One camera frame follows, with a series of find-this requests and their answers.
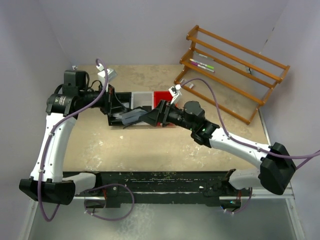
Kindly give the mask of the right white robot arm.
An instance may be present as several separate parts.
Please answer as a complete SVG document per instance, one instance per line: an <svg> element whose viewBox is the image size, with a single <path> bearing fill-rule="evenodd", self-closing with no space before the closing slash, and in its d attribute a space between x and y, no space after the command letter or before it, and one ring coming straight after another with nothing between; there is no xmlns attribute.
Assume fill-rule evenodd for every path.
<svg viewBox="0 0 320 240"><path fill-rule="evenodd" d="M197 101L188 101L180 109L162 100L139 120L154 127L173 124L190 130L190 136L197 144L230 153L252 164L252 169L233 169L227 173L222 190L228 196L255 187L282 195L297 169L283 144L276 142L269 146L239 136L232 139L232 134L206 119L205 110Z"/></svg>

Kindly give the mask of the black card holder wallet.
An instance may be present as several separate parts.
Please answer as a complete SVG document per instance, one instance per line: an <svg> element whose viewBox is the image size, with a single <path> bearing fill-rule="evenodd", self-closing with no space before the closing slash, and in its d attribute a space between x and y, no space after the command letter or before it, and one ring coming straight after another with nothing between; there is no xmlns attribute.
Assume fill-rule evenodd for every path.
<svg viewBox="0 0 320 240"><path fill-rule="evenodd" d="M121 115L121 122L123 124L123 129L128 128L129 126L141 123L140 117L148 113L143 107L136 107L128 112L125 112Z"/></svg>

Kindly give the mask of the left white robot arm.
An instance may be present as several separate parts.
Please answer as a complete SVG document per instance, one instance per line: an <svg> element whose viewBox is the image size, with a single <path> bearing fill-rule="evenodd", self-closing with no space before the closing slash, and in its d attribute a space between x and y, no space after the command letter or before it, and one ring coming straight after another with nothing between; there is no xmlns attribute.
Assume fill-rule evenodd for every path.
<svg viewBox="0 0 320 240"><path fill-rule="evenodd" d="M98 196L103 184L94 173L78 173L63 177L63 165L70 134L85 106L99 108L105 115L112 113L115 89L104 87L105 78L114 79L117 73L109 68L99 71L98 90L89 86L90 77L83 70L66 70L63 84L46 101L46 129L40 153L29 178L21 179L19 189L38 202L69 205L74 196L87 191Z"/></svg>

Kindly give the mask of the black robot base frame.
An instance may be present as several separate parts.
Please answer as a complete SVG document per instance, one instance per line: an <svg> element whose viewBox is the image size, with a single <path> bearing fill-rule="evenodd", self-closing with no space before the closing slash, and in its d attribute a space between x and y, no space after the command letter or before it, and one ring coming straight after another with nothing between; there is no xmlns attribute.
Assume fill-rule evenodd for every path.
<svg viewBox="0 0 320 240"><path fill-rule="evenodd" d="M260 175L229 171L64 172L61 182L46 180L42 200L69 205L74 196L104 197L106 207L121 204L182 204L238 209L240 197L261 188Z"/></svg>

